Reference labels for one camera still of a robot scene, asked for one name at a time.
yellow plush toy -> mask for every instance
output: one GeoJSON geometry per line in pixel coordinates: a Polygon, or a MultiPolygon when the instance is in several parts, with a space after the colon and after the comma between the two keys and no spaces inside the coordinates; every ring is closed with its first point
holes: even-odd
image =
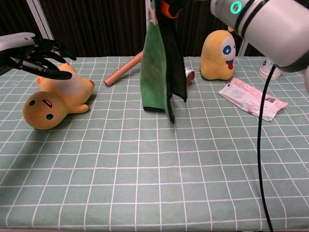
{"type": "Polygon", "coordinates": [[[32,94],[23,108],[25,121],[33,128],[46,130],[58,125],[67,114],[89,110],[86,101],[94,89],[94,83],[82,78],[68,63],[59,66],[72,73],[69,80],[53,80],[37,76],[41,91],[32,94]]]}
{"type": "Polygon", "coordinates": [[[234,72],[233,60],[236,49],[235,41],[227,30],[216,30],[209,34],[204,42],[200,71],[207,80],[228,80],[234,72]]]}

plush toy mouth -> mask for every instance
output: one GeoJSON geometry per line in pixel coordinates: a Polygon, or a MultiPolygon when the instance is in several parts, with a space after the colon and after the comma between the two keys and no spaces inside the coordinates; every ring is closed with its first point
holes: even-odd
{"type": "Polygon", "coordinates": [[[232,70],[234,68],[233,66],[233,60],[227,60],[226,64],[228,65],[228,69],[232,70]]]}
{"type": "Polygon", "coordinates": [[[53,104],[48,100],[42,100],[42,102],[44,102],[49,108],[53,107],[53,104]]]}

barcode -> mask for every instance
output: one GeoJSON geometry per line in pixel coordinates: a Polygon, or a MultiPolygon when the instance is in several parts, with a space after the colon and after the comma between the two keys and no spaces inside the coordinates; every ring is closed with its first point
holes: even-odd
{"type": "Polygon", "coordinates": [[[275,99],[275,98],[266,98],[265,100],[266,100],[266,101],[269,101],[269,102],[271,102],[271,103],[274,103],[276,99],[275,99]]]}

red tongue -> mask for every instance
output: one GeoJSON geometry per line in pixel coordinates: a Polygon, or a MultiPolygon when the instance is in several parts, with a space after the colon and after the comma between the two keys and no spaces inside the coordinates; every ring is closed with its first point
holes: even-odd
{"type": "Polygon", "coordinates": [[[230,63],[230,64],[228,65],[228,69],[230,69],[230,70],[233,69],[233,63],[230,63]]]}

white cup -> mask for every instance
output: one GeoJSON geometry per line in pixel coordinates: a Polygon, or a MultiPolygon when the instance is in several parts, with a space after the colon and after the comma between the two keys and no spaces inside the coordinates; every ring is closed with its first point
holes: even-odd
{"type": "MultiPolygon", "coordinates": [[[[266,58],[266,60],[263,63],[263,66],[260,67],[259,75],[263,78],[268,78],[268,75],[270,73],[270,70],[272,66],[274,65],[274,62],[271,61],[269,58],[266,58]]],[[[275,68],[275,71],[271,77],[272,80],[276,80],[281,75],[281,71],[277,68],[275,68]]]]}

